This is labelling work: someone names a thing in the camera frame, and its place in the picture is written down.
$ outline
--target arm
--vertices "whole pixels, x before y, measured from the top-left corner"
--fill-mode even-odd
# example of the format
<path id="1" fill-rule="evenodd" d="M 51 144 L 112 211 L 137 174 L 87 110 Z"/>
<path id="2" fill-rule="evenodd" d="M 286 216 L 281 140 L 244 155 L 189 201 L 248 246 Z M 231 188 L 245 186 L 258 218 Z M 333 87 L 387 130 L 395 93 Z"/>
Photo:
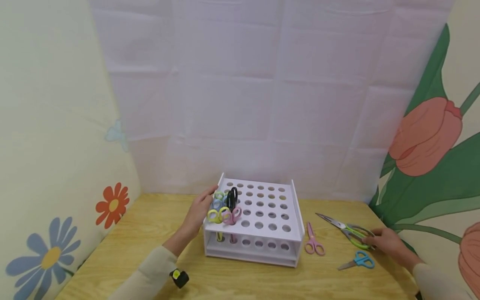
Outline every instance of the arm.
<path id="1" fill-rule="evenodd" d="M 466 291 L 458 287 L 445 274 L 425 264 L 405 246 L 400 237 L 391 229 L 379 228 L 363 242 L 375 245 L 388 254 L 397 264 L 406 268 L 415 278 L 422 296 L 427 300 L 471 300 Z"/>
<path id="2" fill-rule="evenodd" d="M 212 194 L 218 186 L 212 186 L 194 199 L 180 228 L 150 252 L 138 269 L 109 297 L 111 300 L 151 300 L 161 290 L 177 267 L 177 257 L 202 226 Z"/>

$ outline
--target pink scissors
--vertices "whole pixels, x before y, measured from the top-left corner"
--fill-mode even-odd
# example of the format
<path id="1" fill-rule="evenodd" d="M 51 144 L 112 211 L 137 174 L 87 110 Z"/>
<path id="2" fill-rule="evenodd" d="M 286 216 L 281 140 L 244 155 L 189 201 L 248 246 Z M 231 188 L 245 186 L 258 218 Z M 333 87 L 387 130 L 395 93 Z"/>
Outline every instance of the pink scissors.
<path id="1" fill-rule="evenodd" d="M 235 225 L 235 223 L 241 216 L 241 208 L 235 207 L 231 212 L 227 210 L 222 214 L 222 216 L 223 216 L 223 223 L 228 225 Z"/>
<path id="2" fill-rule="evenodd" d="M 310 224 L 310 222 L 307 222 L 307 228 L 308 228 L 308 235 L 310 237 L 310 240 L 305 244 L 305 251 L 308 254 L 313 254 L 315 252 L 319 256 L 324 256 L 325 255 L 324 246 L 316 241 L 315 234 L 313 233 L 312 225 Z"/>

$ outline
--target scissor blade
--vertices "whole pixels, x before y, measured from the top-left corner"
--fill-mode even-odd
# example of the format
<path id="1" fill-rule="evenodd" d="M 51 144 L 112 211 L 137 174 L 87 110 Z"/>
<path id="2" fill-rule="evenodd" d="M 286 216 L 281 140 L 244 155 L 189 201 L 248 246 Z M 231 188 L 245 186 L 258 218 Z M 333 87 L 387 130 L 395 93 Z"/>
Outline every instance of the scissor blade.
<path id="1" fill-rule="evenodd" d="M 344 270 L 344 269 L 351 268 L 351 267 L 353 267 L 353 266 L 355 266 L 355 265 L 356 265 L 355 261 L 351 261 L 351 262 L 348 262 L 348 263 L 346 263 L 346 264 L 341 265 L 340 267 L 337 268 L 337 270 L 338 270 L 338 271 L 341 271 L 341 270 Z"/>
<path id="2" fill-rule="evenodd" d="M 339 222 L 329 216 L 325 216 L 325 215 L 322 215 L 322 214 L 319 214 L 319 213 L 315 213 L 317 216 L 319 216 L 320 218 L 322 218 L 323 220 L 327 221 L 328 223 L 332 224 L 333 226 L 337 227 L 337 228 L 340 228 L 340 229 L 343 229 L 343 228 L 346 228 L 347 226 L 345 224 L 343 224 L 342 222 Z"/>

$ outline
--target butterfly painting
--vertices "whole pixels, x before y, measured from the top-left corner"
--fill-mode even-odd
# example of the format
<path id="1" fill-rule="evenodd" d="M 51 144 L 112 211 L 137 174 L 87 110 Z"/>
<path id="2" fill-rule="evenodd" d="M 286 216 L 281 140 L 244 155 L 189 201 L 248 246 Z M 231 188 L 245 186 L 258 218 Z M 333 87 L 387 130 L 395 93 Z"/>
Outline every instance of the butterfly painting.
<path id="1" fill-rule="evenodd" d="M 116 142 L 119 141 L 123 151 L 128 152 L 127 137 L 121 129 L 120 120 L 115 121 L 115 125 L 110 127 L 105 135 L 105 141 L 107 142 Z"/>

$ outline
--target beige sleeve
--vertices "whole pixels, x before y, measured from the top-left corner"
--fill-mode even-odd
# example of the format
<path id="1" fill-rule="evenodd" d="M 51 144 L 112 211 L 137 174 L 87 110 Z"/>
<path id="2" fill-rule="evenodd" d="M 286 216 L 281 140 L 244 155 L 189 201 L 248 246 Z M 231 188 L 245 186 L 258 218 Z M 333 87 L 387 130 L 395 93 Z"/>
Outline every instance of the beige sleeve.
<path id="1" fill-rule="evenodd" d="M 138 269 L 108 298 L 151 300 L 177 267 L 177 257 L 163 246 L 153 249 Z"/>
<path id="2" fill-rule="evenodd" d="M 413 268 L 413 277 L 425 300 L 471 300 L 468 293 L 452 282 L 445 274 L 427 264 Z"/>

